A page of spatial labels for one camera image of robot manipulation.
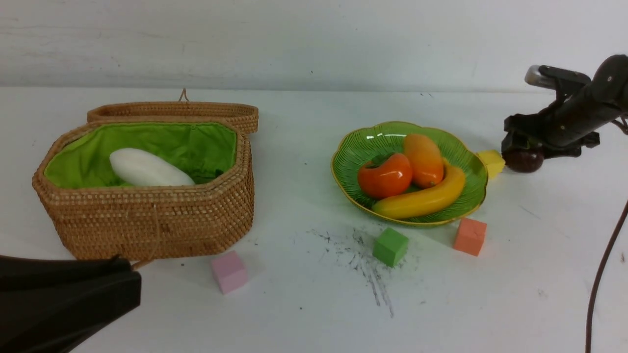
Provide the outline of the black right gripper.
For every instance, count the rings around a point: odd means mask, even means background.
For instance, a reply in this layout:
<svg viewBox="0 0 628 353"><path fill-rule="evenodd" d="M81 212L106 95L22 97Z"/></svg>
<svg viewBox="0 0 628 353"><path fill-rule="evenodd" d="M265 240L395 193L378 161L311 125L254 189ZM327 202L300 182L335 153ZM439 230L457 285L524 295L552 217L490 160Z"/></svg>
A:
<svg viewBox="0 0 628 353"><path fill-rule="evenodd" d="M544 159L578 158L582 148L600 144L597 130L627 114L627 97L595 96L585 86L568 99L556 99L536 114L515 114L504 120L501 154L541 148Z"/></svg>

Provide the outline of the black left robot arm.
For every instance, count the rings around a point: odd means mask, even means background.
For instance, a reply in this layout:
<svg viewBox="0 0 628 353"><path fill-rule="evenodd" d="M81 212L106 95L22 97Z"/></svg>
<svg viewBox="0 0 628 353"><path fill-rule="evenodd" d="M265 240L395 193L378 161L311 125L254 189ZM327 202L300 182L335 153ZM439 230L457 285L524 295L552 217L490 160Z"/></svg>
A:
<svg viewBox="0 0 628 353"><path fill-rule="evenodd" d="M142 277L127 259L0 259L0 350L69 353L137 308Z"/></svg>

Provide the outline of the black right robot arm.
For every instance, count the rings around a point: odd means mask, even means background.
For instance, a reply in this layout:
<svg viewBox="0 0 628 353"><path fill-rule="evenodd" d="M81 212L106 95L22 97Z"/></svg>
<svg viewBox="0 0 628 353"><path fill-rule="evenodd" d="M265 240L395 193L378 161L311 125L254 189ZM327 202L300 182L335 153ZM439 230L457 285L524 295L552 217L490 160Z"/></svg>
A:
<svg viewBox="0 0 628 353"><path fill-rule="evenodd" d="M628 58L614 54L594 76L547 65L532 65L525 82L554 91L555 99L536 114L504 120L502 152L539 149L545 158L579 157L600 143L598 129L619 125L628 110Z"/></svg>

